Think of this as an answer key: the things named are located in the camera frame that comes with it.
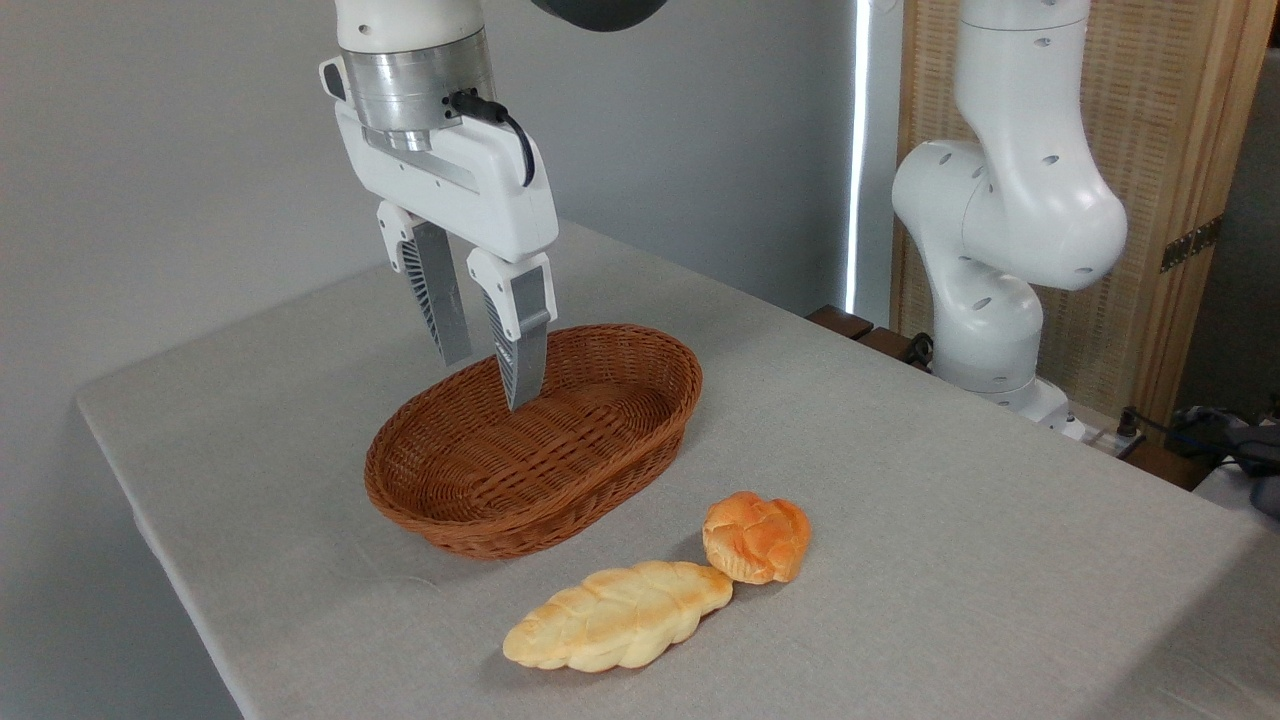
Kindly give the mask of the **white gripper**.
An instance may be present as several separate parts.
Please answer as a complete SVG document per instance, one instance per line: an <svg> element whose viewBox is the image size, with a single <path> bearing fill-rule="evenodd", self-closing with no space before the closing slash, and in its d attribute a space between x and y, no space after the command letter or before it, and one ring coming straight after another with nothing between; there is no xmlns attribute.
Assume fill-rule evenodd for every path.
<svg viewBox="0 0 1280 720"><path fill-rule="evenodd" d="M378 222L390 264L410 283L447 365L472 354L447 232L481 247L467 268L483 290L516 411L540 395L545 377L548 325L558 311L541 251L559 223L538 146L483 96L489 60L334 56L320 78L356 176L384 199Z"/></svg>

